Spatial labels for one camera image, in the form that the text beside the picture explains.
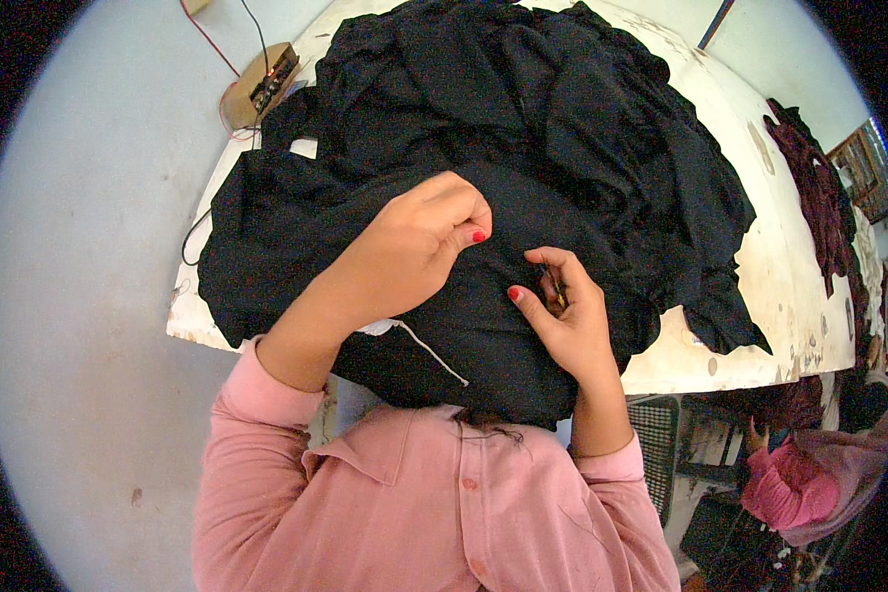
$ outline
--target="red wire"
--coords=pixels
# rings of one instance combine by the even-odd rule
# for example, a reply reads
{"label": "red wire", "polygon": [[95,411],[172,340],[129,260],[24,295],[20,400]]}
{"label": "red wire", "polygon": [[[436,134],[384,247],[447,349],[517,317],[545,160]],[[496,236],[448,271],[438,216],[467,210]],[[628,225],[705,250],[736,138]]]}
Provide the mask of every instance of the red wire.
{"label": "red wire", "polygon": [[254,133],[252,136],[247,136],[247,137],[235,136],[234,132],[230,128],[227,127],[227,120],[223,118],[223,100],[227,96],[227,93],[230,92],[230,89],[234,88],[234,86],[236,86],[236,85],[237,85],[236,82],[231,82],[230,85],[227,86],[227,90],[223,91],[223,94],[221,95],[221,103],[218,105],[217,112],[221,116],[221,125],[223,125],[223,129],[227,133],[227,136],[230,136],[230,139],[247,141],[247,140],[253,139],[257,135],[257,133],[259,132],[258,128],[254,128]]}
{"label": "red wire", "polygon": [[214,42],[211,40],[210,36],[209,36],[206,32],[204,32],[203,29],[201,29],[201,26],[198,25],[198,22],[194,20],[194,17],[191,16],[191,13],[187,11],[187,6],[185,6],[185,0],[178,0],[178,1],[181,2],[181,8],[184,9],[185,14],[187,15],[187,19],[190,20],[190,22],[194,25],[194,27],[197,27],[198,30],[201,31],[201,35],[204,36],[204,39],[206,39],[207,42],[210,43],[210,46],[213,47],[214,51],[215,51],[219,56],[221,56],[221,57],[223,58],[223,60],[225,61],[225,63],[226,63],[228,66],[230,66],[230,69],[234,71],[234,74],[236,74],[237,77],[240,77],[240,73],[237,72],[237,68],[235,68],[234,65],[230,63],[230,60],[227,59],[227,56],[225,56],[225,55],[223,54],[223,52],[221,51],[221,49],[220,49],[219,47],[217,47],[216,44],[214,44]]}

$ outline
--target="dark hair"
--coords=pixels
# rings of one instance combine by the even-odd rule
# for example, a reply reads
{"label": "dark hair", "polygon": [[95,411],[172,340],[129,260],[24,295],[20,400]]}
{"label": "dark hair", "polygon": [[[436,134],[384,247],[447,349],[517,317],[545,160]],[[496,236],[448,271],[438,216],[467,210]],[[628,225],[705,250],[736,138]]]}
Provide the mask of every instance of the dark hair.
{"label": "dark hair", "polygon": [[888,409],[888,387],[883,383],[850,385],[839,400],[839,431],[854,434],[875,426]]}
{"label": "dark hair", "polygon": [[484,433],[484,436],[465,436],[468,440],[490,438],[500,434],[517,444],[522,443],[522,434],[517,430],[508,430],[507,428],[500,427],[500,424],[507,424],[507,422],[492,411],[464,407],[453,416],[453,420],[466,423],[470,427]]}

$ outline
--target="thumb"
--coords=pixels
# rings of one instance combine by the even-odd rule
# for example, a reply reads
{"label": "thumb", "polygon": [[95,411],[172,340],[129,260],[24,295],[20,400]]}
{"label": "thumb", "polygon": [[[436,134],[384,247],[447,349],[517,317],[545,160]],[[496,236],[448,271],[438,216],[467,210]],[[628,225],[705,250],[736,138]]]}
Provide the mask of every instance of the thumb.
{"label": "thumb", "polygon": [[487,238],[486,231],[480,224],[462,222],[455,226],[450,234],[438,244],[435,259],[447,261],[449,265],[453,265],[461,251],[472,244],[483,243]]}
{"label": "thumb", "polygon": [[545,342],[547,335],[555,328],[556,323],[559,323],[556,317],[546,310],[538,296],[522,286],[510,286],[507,296],[529,321],[536,335]]}

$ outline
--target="sleeve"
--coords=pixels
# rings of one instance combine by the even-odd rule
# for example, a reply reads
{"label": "sleeve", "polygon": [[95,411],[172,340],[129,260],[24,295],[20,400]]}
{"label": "sleeve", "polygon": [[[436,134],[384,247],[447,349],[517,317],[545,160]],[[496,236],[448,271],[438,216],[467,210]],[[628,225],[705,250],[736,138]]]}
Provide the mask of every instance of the sleeve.
{"label": "sleeve", "polygon": [[634,590],[680,590],[677,564],[645,484],[638,434],[621,450],[575,460],[582,478],[615,524]]}
{"label": "sleeve", "polygon": [[283,385],[247,345],[214,402],[194,509],[201,590],[242,590],[282,516],[306,489],[305,432],[323,393]]}
{"label": "sleeve", "polygon": [[829,515],[838,501],[838,484],[820,468],[801,488],[793,489],[779,474],[770,453],[760,449],[747,458],[750,481],[740,504],[773,530],[798,527]]}

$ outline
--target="metal grate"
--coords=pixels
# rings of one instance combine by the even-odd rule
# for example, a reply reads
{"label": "metal grate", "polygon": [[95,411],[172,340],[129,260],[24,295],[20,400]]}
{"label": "metal grate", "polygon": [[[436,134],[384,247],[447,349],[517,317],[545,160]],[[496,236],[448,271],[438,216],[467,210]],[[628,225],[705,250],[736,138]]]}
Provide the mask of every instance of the metal grate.
{"label": "metal grate", "polygon": [[645,482],[651,503],[667,524],[674,490],[674,455],[677,440],[678,402],[673,396],[629,405],[628,419],[638,433],[645,461]]}

